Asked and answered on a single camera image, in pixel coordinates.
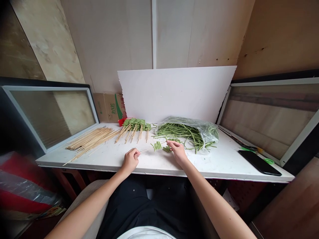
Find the black pants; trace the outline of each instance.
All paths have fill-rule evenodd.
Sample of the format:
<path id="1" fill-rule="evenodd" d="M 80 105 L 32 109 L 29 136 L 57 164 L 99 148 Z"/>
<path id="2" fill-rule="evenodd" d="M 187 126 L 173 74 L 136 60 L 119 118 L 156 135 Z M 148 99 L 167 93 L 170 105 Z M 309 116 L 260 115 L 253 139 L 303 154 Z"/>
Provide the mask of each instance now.
<path id="1" fill-rule="evenodd" d="M 202 238 L 189 187 L 187 178 L 170 177 L 149 200 L 145 184 L 131 175 L 110 197 L 96 238 L 116 239 L 138 226 L 154 226 L 177 239 Z"/>

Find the smartphone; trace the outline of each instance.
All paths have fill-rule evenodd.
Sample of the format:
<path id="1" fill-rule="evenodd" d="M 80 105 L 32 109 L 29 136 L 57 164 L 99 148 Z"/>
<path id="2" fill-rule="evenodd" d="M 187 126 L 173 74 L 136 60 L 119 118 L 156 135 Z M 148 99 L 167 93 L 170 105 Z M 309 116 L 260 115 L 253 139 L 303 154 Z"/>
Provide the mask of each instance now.
<path id="1" fill-rule="evenodd" d="M 240 153 L 248 162 L 251 163 L 259 172 L 268 175 L 281 176 L 281 173 L 274 167 L 269 165 L 265 160 L 251 151 L 239 150 Z"/>

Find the hand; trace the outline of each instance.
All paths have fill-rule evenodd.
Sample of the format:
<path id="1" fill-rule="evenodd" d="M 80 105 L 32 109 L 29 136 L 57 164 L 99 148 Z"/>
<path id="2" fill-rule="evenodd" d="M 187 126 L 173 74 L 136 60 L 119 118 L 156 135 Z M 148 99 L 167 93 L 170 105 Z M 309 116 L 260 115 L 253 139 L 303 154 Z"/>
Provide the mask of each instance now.
<path id="1" fill-rule="evenodd" d="M 126 177 L 128 177 L 134 169 L 136 169 L 136 166 L 139 164 L 139 160 L 137 158 L 140 154 L 141 153 L 136 148 L 131 149 L 125 154 L 120 171 L 122 171 Z"/>
<path id="2" fill-rule="evenodd" d="M 167 145 L 171 147 L 171 151 L 173 151 L 176 162 L 181 166 L 181 163 L 185 162 L 188 160 L 186 154 L 185 154 L 185 149 L 184 146 L 180 143 L 177 143 L 175 141 L 166 141 Z"/>

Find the bundle of skewers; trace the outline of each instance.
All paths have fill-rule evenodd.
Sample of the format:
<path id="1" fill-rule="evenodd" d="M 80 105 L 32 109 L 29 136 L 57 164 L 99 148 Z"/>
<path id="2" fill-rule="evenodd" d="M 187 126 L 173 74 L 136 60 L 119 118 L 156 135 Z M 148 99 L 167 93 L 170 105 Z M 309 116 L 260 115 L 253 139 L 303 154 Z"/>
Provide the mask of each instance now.
<path id="1" fill-rule="evenodd" d="M 112 139 L 114 136 L 120 134 L 120 132 L 120 130 L 115 131 L 112 128 L 97 128 L 91 131 L 90 133 L 86 134 L 85 136 L 74 140 L 70 143 L 69 146 L 66 147 L 66 149 L 77 150 L 77 154 L 73 159 L 71 159 L 67 163 L 76 160 L 77 158 L 87 153 L 91 149 L 95 148 L 96 146 Z"/>
<path id="2" fill-rule="evenodd" d="M 136 134 L 136 131 L 140 131 L 138 139 L 137 139 L 137 143 L 142 138 L 143 131 L 146 131 L 145 140 L 147 142 L 150 130 L 151 130 L 151 125 L 148 123 L 145 123 L 144 119 L 136 119 L 136 118 L 126 119 L 123 123 L 123 128 L 122 128 L 119 136 L 115 140 L 115 143 L 117 143 L 121 137 L 125 136 L 127 132 L 128 133 L 127 133 L 127 136 L 125 138 L 125 144 L 127 143 L 128 139 L 130 139 L 131 143 L 132 143 L 134 136 Z"/>

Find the white table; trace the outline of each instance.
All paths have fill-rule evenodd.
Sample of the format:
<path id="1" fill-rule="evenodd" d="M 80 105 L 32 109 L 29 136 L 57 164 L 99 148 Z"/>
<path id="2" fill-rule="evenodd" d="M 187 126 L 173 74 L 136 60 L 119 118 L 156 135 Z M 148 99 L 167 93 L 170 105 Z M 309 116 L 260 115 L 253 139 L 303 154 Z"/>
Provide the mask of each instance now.
<path id="1" fill-rule="evenodd" d="M 100 123 L 90 129 L 90 131 L 103 126 L 111 127 L 116 130 L 119 129 L 118 124 L 115 123 Z M 142 139 L 140 139 L 138 144 L 136 144 L 138 133 L 135 134 L 133 142 L 131 143 L 128 141 L 127 144 L 124 144 L 125 137 L 121 138 L 118 143 L 114 144 L 116 139 L 116 137 L 114 137 L 102 146 L 98 146 L 75 161 L 68 163 L 64 167 L 62 165 L 72 159 L 76 154 L 75 151 L 65 149 L 68 143 L 40 157 L 36 160 L 36 162 L 41 167 L 115 172 L 121 167 L 124 154 L 127 151 L 133 147 L 136 147 L 139 151 L 151 148 L 139 156 L 139 164 L 134 173 L 185 177 L 186 175 L 184 171 L 174 160 L 173 153 L 167 153 L 163 150 L 157 150 L 154 152 L 150 145 L 150 143 L 158 140 L 163 142 L 165 139 L 162 138 L 154 140 L 153 137 L 151 137 L 153 133 L 150 131 L 149 140 L 146 143 L 145 133 L 146 132 L 143 132 Z M 281 172 L 282 176 L 279 177 L 260 173 L 237 152 L 240 149 L 240 146 L 221 130 L 219 130 L 219 142 L 216 146 L 217 148 L 211 148 L 210 153 L 206 155 L 201 155 L 199 153 L 195 154 L 194 150 L 186 150 L 186 155 L 189 160 L 205 178 L 274 183 L 287 183 L 294 179 L 292 174 L 288 173 L 276 164 L 274 164 L 273 167 Z"/>

